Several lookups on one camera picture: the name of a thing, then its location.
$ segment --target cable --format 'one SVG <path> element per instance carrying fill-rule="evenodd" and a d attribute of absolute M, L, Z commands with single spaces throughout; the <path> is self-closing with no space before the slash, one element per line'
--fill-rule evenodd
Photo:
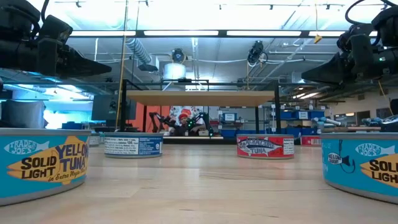
<path fill-rule="evenodd" d="M 266 55 L 266 61 L 265 62 L 268 62 L 268 54 L 267 54 L 267 52 L 263 51 L 262 53 Z"/>
<path fill-rule="evenodd" d="M 246 83 L 248 85 L 248 90 L 249 90 L 249 62 L 246 66 Z"/>
<path fill-rule="evenodd" d="M 384 98 L 388 101 L 388 108 L 390 109 L 391 116 L 392 116 L 394 114 L 391 109 L 391 102 L 390 102 L 390 100 L 387 99 L 386 94 L 384 94 L 384 90 L 383 90 L 383 87 L 381 86 L 380 80 L 379 80 L 379 87 L 380 87 L 381 93 L 383 94 Z"/>
<path fill-rule="evenodd" d="M 365 0 L 358 0 L 358 1 L 354 2 L 354 3 L 347 9 L 346 14 L 345 14 L 345 18 L 346 18 L 347 22 L 349 22 L 350 24 L 354 24 L 354 25 L 363 24 L 363 22 L 354 21 L 354 20 L 350 19 L 349 16 L 348 16 L 348 13 L 350 12 L 350 10 L 352 10 L 352 8 L 353 8 L 354 6 L 356 6 L 357 4 L 359 4 L 359 3 L 363 2 L 363 1 L 365 1 Z M 388 0 L 380 0 L 380 1 L 386 3 L 388 6 L 391 6 L 391 7 L 397 6 L 396 4 L 394 4 L 394 3 L 392 3 L 392 2 L 390 2 L 390 1 L 388 1 Z"/>
<path fill-rule="evenodd" d="M 43 8 L 42 8 L 42 22 L 45 20 L 45 11 L 47 10 L 47 6 L 49 5 L 50 0 L 45 0 L 43 3 Z"/>
<path fill-rule="evenodd" d="M 238 59 L 238 60 L 227 60 L 227 61 L 214 61 L 214 60 L 200 60 L 196 59 L 198 62 L 209 62 L 209 63 L 233 63 L 233 62 L 243 62 L 247 61 L 247 59 Z"/>
<path fill-rule="evenodd" d="M 388 1 L 388 0 L 380 0 L 380 1 L 386 3 L 388 6 L 391 6 L 391 7 L 397 6 L 397 4 L 394 4 L 394 3 L 392 3 L 392 2 L 390 2 L 390 1 Z"/>
<path fill-rule="evenodd" d="M 28 14 L 28 13 L 22 11 L 22 10 L 19 10 L 19 9 L 16 9 L 16 8 L 13 8 L 13 7 L 9 7 L 9 6 L 5 6 L 2 9 L 5 10 L 5 11 L 8 11 L 8 12 L 13 12 L 15 14 L 18 14 L 18 15 L 28 19 L 33 24 L 33 30 L 30 33 L 30 38 L 32 40 L 34 39 L 34 37 L 36 36 L 36 34 L 40 30 L 40 25 L 39 25 L 38 22 L 36 22 L 36 20 L 35 20 L 35 18 L 33 16 L 31 16 L 30 14 Z"/>
<path fill-rule="evenodd" d="M 318 34 L 318 7 L 317 7 L 317 1 L 315 0 L 315 29 Z"/>

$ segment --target fluorescent light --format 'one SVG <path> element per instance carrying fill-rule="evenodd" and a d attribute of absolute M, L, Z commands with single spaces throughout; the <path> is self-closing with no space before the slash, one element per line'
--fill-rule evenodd
<path fill-rule="evenodd" d="M 308 95 L 306 95 L 306 96 L 301 97 L 300 99 L 307 99 L 307 98 L 313 97 L 313 96 L 315 96 L 315 95 L 317 95 L 317 94 L 319 94 L 319 93 L 310 93 L 310 94 L 308 94 Z"/>
<path fill-rule="evenodd" d="M 72 102 L 73 99 L 68 99 L 68 98 L 65 98 L 65 99 L 50 99 L 49 101 L 54 101 L 54 102 Z"/>
<path fill-rule="evenodd" d="M 369 36 L 370 36 L 370 37 L 377 37 L 377 31 L 372 31 L 372 32 L 369 34 Z"/>
<path fill-rule="evenodd" d="M 186 35 L 186 36 L 198 36 L 198 35 L 218 35 L 217 30 L 146 30 L 145 35 Z"/>
<path fill-rule="evenodd" d="M 339 37 L 344 31 L 310 31 L 309 36 L 315 37 L 317 34 L 321 37 Z"/>
<path fill-rule="evenodd" d="M 303 95 L 305 95 L 305 93 L 298 94 L 296 97 L 297 97 L 297 98 L 300 98 L 300 97 L 302 97 Z"/>
<path fill-rule="evenodd" d="M 226 35 L 235 36 L 292 36 L 298 37 L 301 35 L 301 31 L 290 31 L 290 30 L 230 30 L 226 32 Z"/>
<path fill-rule="evenodd" d="M 75 92 L 75 93 L 81 93 L 82 92 L 81 89 L 79 89 L 79 88 L 77 88 L 77 87 L 75 87 L 73 85 L 58 85 L 58 86 L 62 87 L 64 89 L 70 90 L 72 92 Z"/>
<path fill-rule="evenodd" d="M 84 31 L 74 30 L 71 37 L 122 37 L 122 36 L 134 36 L 136 31 L 123 31 L 123 30 L 102 30 L 102 31 Z"/>

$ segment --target ceiling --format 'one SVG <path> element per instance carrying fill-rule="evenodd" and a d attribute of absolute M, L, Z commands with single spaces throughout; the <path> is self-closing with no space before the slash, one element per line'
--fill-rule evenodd
<path fill-rule="evenodd" d="M 30 0 L 41 10 L 43 0 Z M 102 0 L 57 0 L 50 1 L 46 15 L 52 14 L 70 24 L 75 30 L 111 30 L 124 29 L 125 1 Z M 348 0 L 245 0 L 245 1 L 210 1 L 210 0 L 152 0 L 129 1 L 127 24 L 129 30 L 173 30 L 173 29 L 285 29 L 285 30 L 346 30 L 351 24 L 345 21 L 344 13 L 354 1 Z M 381 8 L 382 2 L 368 0 L 353 8 L 350 17 L 357 21 L 370 22 Z M 243 78 L 246 82 L 270 83 L 273 80 L 289 76 L 292 72 L 304 72 L 329 60 L 338 51 L 336 39 L 323 39 L 318 44 L 311 40 L 306 45 L 305 39 L 270 39 L 270 38 L 197 38 L 198 54 L 193 53 L 191 37 L 179 38 L 141 38 L 145 50 L 160 60 L 160 71 L 149 73 L 140 71 L 133 60 L 124 61 L 123 78 L 134 83 L 159 82 L 163 67 L 170 63 L 173 49 L 181 48 L 186 55 L 197 60 L 214 62 L 198 62 L 200 79 L 210 82 L 236 82 Z M 247 58 L 249 49 L 255 41 L 261 40 L 270 65 L 256 65 L 248 74 Z M 118 82 L 121 75 L 121 59 L 128 59 L 132 52 L 126 48 L 122 57 L 122 38 L 69 38 L 67 44 L 79 50 L 86 58 L 112 66 L 111 73 L 81 77 L 80 81 L 93 83 L 105 82 L 112 78 Z M 307 59 L 301 62 L 289 60 Z M 220 63 L 222 61 L 242 60 L 240 62 Z M 184 62 L 187 78 L 194 78 L 193 61 Z M 31 82 L 34 77 L 20 73 L 8 75 L 9 80 Z M 154 86 L 143 88 L 154 89 Z M 93 93 L 114 90 L 112 87 L 91 87 Z M 233 86 L 212 86 L 214 90 L 236 89 Z"/>

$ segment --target ductwork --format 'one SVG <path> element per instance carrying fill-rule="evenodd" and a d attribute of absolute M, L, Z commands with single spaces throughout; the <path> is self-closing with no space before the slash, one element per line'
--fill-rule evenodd
<path fill-rule="evenodd" d="M 315 83 L 302 79 L 301 72 L 292 72 L 292 74 L 286 78 L 286 81 L 287 83 L 303 83 L 303 85 L 305 85 L 306 83 Z M 296 86 L 285 86 L 281 89 L 281 95 L 289 95 L 292 91 L 294 91 L 295 88 Z"/>
<path fill-rule="evenodd" d="M 148 54 L 142 45 L 141 41 L 137 38 L 127 38 L 126 47 L 134 53 L 134 57 L 138 60 L 137 66 L 141 71 L 156 72 L 159 71 L 159 60 L 156 56 Z"/>

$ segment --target poster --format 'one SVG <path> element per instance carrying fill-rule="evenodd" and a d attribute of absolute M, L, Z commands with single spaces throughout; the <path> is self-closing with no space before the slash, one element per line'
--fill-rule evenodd
<path fill-rule="evenodd" d="M 329 182 L 398 196 L 396 140 L 322 139 L 323 176 Z"/>
<path fill-rule="evenodd" d="M 88 151 L 88 136 L 0 136 L 0 198 L 84 179 Z"/>
<path fill-rule="evenodd" d="M 170 107 L 170 117 L 172 120 L 176 120 L 176 124 L 180 125 L 180 121 L 178 120 L 178 116 L 180 114 L 185 113 L 189 118 L 193 118 L 199 113 L 203 112 L 203 106 L 171 106 Z M 203 124 L 203 120 L 199 120 L 198 124 Z"/>
<path fill-rule="evenodd" d="M 293 157 L 294 140 L 287 137 L 237 137 L 239 156 L 249 157 Z"/>

